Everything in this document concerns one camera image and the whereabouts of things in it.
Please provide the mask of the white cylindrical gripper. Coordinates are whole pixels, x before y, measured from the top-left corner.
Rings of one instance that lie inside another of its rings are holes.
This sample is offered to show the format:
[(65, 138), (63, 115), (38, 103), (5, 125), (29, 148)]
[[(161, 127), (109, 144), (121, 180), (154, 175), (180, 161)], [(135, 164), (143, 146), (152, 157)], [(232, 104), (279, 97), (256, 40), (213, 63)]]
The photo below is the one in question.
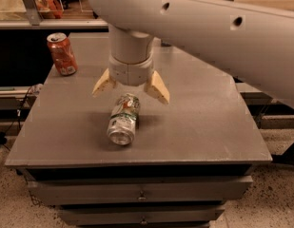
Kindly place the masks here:
[(92, 96), (112, 90), (120, 83), (125, 86), (140, 86), (144, 92), (164, 105), (169, 104), (170, 94), (157, 71), (154, 71), (152, 43), (154, 37), (134, 30), (108, 26), (110, 55), (108, 69), (95, 84)]

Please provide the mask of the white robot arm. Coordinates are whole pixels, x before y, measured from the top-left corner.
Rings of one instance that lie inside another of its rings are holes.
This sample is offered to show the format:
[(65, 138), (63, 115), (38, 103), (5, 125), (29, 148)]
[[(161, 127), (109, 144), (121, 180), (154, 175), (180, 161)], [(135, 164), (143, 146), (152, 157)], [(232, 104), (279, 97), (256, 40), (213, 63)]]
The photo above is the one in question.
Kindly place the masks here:
[(88, 0), (107, 23), (158, 37), (294, 108), (294, 12), (224, 0)]

